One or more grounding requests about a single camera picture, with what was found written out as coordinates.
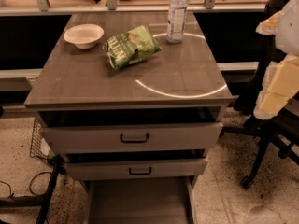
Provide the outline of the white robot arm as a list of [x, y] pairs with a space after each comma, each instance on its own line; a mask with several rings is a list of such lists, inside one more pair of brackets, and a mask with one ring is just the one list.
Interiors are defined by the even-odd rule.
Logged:
[[257, 119], [268, 120], [299, 92], [299, 0], [290, 0], [281, 11], [261, 22], [256, 32], [274, 35], [275, 47], [286, 54], [282, 61], [271, 61], [266, 68], [253, 110]]

